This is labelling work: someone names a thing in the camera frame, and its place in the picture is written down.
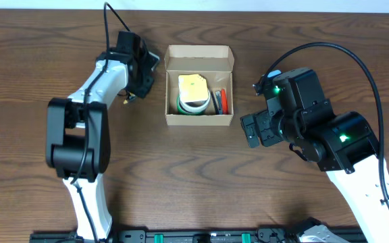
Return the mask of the red stapler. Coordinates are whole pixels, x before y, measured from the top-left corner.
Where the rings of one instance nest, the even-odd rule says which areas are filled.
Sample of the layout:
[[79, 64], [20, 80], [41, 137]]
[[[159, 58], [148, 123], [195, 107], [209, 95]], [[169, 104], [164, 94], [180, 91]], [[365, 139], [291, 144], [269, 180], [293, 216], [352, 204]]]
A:
[[220, 115], [228, 114], [228, 100], [224, 89], [215, 91], [215, 100], [217, 102], [217, 111]]

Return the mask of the correction tape dispenser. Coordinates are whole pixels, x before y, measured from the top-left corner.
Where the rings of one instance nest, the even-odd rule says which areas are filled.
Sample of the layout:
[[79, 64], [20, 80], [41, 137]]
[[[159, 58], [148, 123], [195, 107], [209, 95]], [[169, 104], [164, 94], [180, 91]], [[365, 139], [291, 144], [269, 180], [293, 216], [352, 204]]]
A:
[[133, 94], [130, 94], [126, 97], [126, 99], [124, 100], [124, 104], [128, 104], [128, 103], [131, 103], [132, 101], [134, 101], [136, 99], [136, 95], [133, 95]]

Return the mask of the yellow sticky note pad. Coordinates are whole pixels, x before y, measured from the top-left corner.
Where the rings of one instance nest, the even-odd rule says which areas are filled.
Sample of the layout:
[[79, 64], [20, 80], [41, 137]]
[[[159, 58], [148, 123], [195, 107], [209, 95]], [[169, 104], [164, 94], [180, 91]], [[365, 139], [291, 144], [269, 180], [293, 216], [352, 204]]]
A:
[[209, 97], [207, 80], [199, 74], [179, 75], [178, 88], [183, 103], [206, 101]]

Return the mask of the green tape roll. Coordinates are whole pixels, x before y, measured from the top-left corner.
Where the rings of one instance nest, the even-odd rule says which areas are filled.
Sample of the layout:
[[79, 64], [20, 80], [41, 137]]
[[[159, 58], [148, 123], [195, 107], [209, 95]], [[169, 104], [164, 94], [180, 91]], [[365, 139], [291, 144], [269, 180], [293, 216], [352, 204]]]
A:
[[185, 112], [184, 110], [182, 110], [182, 109], [180, 108], [180, 106], [179, 106], [179, 104], [178, 104], [178, 97], [177, 97], [176, 103], [177, 103], [177, 109], [178, 109], [178, 111], [179, 111], [180, 113], [184, 114], [184, 115], [202, 115], [202, 114], [204, 114], [204, 112], [205, 112], [205, 111], [202, 112], [202, 113], [187, 113], [187, 112]]

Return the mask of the white tape roll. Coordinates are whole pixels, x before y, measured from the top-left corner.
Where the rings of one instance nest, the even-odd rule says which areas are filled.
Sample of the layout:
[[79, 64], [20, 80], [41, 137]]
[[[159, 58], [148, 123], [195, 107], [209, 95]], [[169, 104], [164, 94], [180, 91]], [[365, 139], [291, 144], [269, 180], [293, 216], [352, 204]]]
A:
[[202, 113], [208, 108], [211, 101], [211, 94], [209, 92], [207, 94], [207, 99], [199, 106], [189, 105], [188, 103], [183, 102], [180, 97], [178, 97], [178, 104], [180, 108], [187, 113]]

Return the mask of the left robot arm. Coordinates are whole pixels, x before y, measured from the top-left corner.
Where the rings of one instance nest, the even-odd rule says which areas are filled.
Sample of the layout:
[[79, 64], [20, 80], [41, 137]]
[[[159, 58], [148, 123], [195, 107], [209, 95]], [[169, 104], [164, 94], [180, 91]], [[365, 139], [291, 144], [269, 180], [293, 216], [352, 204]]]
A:
[[78, 224], [67, 241], [112, 241], [113, 219], [103, 185], [111, 150], [108, 109], [123, 90], [145, 97], [159, 62], [159, 56], [150, 51], [103, 52], [76, 92], [49, 101], [46, 163], [70, 193]]

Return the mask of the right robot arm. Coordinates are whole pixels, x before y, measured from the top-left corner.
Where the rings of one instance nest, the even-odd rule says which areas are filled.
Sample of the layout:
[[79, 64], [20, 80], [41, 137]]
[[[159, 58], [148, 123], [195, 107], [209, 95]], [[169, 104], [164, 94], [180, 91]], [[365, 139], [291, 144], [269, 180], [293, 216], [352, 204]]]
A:
[[291, 105], [277, 98], [241, 117], [251, 148], [288, 142], [302, 160], [327, 174], [348, 203], [368, 242], [389, 242], [389, 175], [367, 120], [355, 111], [335, 115], [329, 100]]

